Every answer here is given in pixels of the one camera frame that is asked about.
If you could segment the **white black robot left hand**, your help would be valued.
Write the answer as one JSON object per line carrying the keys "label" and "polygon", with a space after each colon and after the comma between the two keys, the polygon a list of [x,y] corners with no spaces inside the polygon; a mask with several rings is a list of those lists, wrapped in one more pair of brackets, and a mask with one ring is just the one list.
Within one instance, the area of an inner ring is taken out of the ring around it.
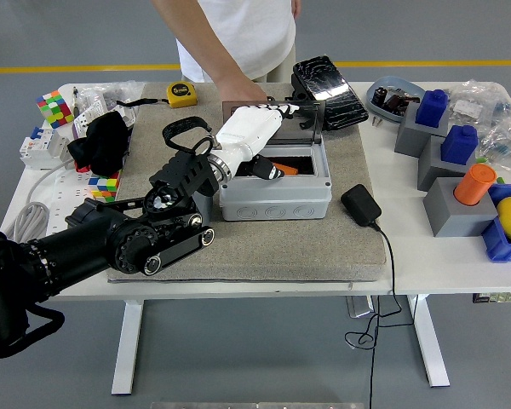
{"label": "white black robot left hand", "polygon": [[215,136],[208,160],[219,183],[229,182],[243,162],[250,162],[278,131],[284,118],[299,109],[294,104],[239,107]]}

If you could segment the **person's right hand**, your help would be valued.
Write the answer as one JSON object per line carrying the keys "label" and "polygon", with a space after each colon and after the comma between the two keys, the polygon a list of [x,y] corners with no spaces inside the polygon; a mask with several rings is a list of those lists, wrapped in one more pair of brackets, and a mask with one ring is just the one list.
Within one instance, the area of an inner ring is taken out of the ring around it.
{"label": "person's right hand", "polygon": [[225,78],[215,83],[222,102],[266,101],[267,94],[246,76]]}

